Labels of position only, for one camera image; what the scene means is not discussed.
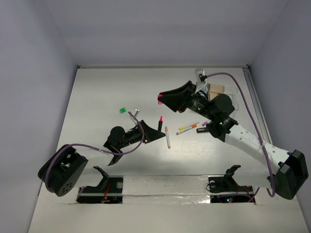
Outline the black pink highlighter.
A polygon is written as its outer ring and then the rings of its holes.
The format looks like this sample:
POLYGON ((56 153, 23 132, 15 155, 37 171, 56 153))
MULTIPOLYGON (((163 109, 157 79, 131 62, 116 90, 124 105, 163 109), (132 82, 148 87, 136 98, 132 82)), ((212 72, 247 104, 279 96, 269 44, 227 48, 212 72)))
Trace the black pink highlighter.
POLYGON ((162 125, 163 125, 163 116, 160 117, 159 122, 158 122, 157 130, 158 130, 159 132, 162 131, 162 125))

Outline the blue white round jar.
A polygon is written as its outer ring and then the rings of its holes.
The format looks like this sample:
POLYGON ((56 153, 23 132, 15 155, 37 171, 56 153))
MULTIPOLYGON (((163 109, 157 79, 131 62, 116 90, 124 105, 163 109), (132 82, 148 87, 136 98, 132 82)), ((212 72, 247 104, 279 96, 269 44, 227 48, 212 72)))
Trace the blue white round jar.
POLYGON ((205 99, 208 100, 208 95, 209 95, 209 84, 205 84, 205 85, 198 85, 196 87, 196 94, 199 96, 204 97, 205 99))

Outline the green highlighter cap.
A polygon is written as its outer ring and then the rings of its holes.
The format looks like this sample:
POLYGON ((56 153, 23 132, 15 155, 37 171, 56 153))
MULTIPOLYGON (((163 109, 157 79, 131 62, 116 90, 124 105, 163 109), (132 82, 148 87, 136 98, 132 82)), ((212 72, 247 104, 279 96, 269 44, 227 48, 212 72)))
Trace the green highlighter cap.
POLYGON ((122 113, 126 113, 126 111, 127 111, 127 110, 126 110, 125 107, 123 107, 123 108, 120 109, 120 113, 121 113, 121 114, 122 114, 122 113))

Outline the black green highlighter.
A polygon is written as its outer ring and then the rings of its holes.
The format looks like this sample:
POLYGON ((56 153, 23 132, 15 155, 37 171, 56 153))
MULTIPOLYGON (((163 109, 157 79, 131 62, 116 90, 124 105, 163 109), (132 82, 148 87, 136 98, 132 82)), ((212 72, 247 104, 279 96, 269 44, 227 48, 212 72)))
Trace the black green highlighter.
POLYGON ((196 129, 197 133, 207 133, 208 132, 208 128, 198 128, 196 129))

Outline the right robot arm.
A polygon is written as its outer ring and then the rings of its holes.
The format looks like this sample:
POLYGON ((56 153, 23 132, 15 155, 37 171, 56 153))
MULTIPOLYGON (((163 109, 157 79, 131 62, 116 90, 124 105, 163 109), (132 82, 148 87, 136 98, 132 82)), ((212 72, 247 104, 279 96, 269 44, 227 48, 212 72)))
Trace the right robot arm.
POLYGON ((267 181, 282 198, 293 199, 309 177, 302 152, 289 152, 264 142, 230 117, 235 108, 228 95, 218 94, 209 100, 188 81, 180 88, 161 92, 157 99, 174 112, 190 109, 209 119, 207 130, 214 138, 244 151, 268 167, 267 181))

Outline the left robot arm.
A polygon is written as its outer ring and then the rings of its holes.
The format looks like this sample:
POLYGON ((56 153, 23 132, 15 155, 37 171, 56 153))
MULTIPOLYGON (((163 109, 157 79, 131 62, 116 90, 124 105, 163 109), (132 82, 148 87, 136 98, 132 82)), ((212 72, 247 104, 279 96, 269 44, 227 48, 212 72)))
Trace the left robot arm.
POLYGON ((103 149, 79 143, 65 144, 40 168, 37 176, 49 192, 62 197, 75 186, 89 183, 86 171, 95 169, 101 175, 94 176, 90 185, 102 192, 107 188, 108 174, 101 167, 115 165, 142 144, 164 138, 162 124, 160 119, 154 129, 141 120, 128 131, 116 126, 111 129, 103 149))

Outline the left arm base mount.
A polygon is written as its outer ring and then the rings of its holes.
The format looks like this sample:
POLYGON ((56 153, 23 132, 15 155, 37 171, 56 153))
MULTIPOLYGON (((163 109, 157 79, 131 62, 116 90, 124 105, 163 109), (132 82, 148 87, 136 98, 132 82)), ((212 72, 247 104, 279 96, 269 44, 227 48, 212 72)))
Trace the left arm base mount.
POLYGON ((79 204, 122 204, 123 176, 109 176, 101 167, 94 166, 102 176, 96 186, 82 186, 76 198, 79 204))

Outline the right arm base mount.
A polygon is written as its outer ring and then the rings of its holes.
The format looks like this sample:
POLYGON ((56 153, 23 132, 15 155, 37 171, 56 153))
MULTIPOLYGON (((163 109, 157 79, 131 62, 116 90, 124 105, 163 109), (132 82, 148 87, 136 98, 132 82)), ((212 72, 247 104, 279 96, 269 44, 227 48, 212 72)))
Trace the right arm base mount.
POLYGON ((224 175, 208 178, 206 190, 211 194, 211 203, 256 203, 255 192, 251 186, 240 186, 233 175, 240 165, 233 165, 224 175))

